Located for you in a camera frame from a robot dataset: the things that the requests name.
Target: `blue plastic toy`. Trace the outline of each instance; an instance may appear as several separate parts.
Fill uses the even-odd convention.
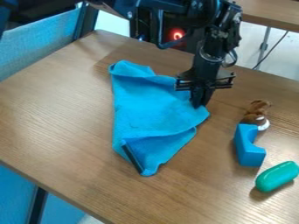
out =
[[[233,141],[240,165],[261,166],[264,161],[265,149],[254,145],[254,139],[258,132],[259,127],[255,124],[238,124]]]

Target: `floor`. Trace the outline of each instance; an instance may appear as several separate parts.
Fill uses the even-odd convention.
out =
[[[240,29],[242,40],[237,49],[238,66],[253,68],[256,65],[266,28],[263,25],[242,23]],[[284,30],[271,28],[268,50],[284,33]],[[299,33],[289,32],[261,64],[261,71],[299,81]]]
[[[243,22],[240,33],[242,40],[237,49],[239,60],[237,65],[252,68],[256,65],[260,45],[264,38],[266,26]],[[101,11],[95,29],[115,32],[129,36],[129,21],[115,17]],[[271,29],[268,39],[268,50],[281,38],[284,30]],[[289,32],[287,37],[272,51],[268,58],[261,64],[262,72],[283,76],[299,81],[299,33]],[[87,215],[79,224],[101,224],[99,220]]]

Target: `wooden table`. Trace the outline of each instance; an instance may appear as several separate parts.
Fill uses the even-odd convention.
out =
[[[234,67],[239,77],[208,105],[212,117],[156,176],[141,177],[113,152],[113,94],[107,68],[117,60],[157,73],[186,70],[192,56],[98,31],[0,83],[1,162],[104,222],[297,223],[299,184],[254,189],[258,172],[299,161],[299,84]],[[274,106],[272,126],[256,141],[261,169],[240,167],[232,144],[254,99]]]
[[[299,2],[293,0],[237,0],[243,20],[292,32],[299,32]]]

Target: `towel fold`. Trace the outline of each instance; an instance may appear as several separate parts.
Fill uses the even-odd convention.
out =
[[[209,112],[194,108],[176,79],[125,60],[109,67],[115,95],[113,148],[143,176],[157,172],[196,134]]]

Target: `green soap case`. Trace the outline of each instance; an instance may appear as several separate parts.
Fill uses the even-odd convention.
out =
[[[298,165],[293,161],[287,161],[261,173],[255,180],[255,186],[261,192],[271,192],[296,178],[298,173]]]

